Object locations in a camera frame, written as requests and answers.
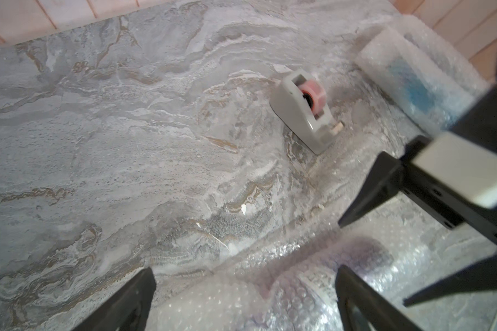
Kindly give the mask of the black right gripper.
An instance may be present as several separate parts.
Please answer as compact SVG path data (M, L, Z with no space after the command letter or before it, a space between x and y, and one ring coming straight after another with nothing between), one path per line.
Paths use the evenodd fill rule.
M400 189L454 230L464 223L497 245L497 84L431 142L419 137L403 165L381 152L341 216L341 228L395 197ZM497 290L497 255L474 263L403 300L410 307L450 295Z

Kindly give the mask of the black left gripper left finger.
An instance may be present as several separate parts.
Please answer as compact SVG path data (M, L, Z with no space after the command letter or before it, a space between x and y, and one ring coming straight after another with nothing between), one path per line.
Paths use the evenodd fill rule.
M152 269L140 270L74 331L144 330L156 288Z

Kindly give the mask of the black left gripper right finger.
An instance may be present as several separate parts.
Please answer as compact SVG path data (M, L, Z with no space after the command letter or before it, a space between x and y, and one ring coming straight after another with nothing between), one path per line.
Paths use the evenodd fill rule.
M345 330L420 330L348 266L339 267L335 292Z

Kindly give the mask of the dark purple bottle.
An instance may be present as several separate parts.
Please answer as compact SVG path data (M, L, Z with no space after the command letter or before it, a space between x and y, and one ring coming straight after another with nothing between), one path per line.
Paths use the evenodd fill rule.
M265 296L265 305L245 323L245 330L342 330L335 292L340 266L364 277L392 264L379 241L354 237L338 241L278 274Z

